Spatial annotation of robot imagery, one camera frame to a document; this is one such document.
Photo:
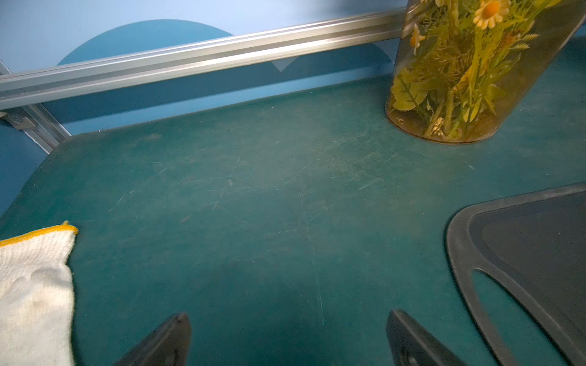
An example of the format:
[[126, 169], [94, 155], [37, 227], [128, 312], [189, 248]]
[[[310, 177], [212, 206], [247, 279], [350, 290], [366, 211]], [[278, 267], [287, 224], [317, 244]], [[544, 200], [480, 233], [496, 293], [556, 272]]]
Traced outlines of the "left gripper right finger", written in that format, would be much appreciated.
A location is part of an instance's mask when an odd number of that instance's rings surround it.
[[465, 366], [465, 362], [403, 310], [393, 310], [386, 334], [395, 365]]

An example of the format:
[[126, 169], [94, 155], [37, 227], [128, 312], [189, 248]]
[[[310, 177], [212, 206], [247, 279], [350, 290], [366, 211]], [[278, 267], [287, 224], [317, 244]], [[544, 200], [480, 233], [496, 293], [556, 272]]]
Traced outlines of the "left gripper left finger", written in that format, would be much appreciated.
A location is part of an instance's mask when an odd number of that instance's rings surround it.
[[186, 365], [191, 335], [188, 314], [173, 314], [114, 365]]

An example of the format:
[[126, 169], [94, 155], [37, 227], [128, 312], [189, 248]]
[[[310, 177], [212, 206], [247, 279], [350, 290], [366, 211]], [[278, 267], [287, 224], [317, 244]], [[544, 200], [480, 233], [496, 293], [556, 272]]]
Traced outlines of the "black cutting board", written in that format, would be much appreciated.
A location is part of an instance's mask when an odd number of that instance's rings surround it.
[[501, 365], [516, 365], [480, 302], [480, 271], [525, 309], [566, 360], [585, 363], [585, 184], [474, 204], [447, 226], [453, 277]]

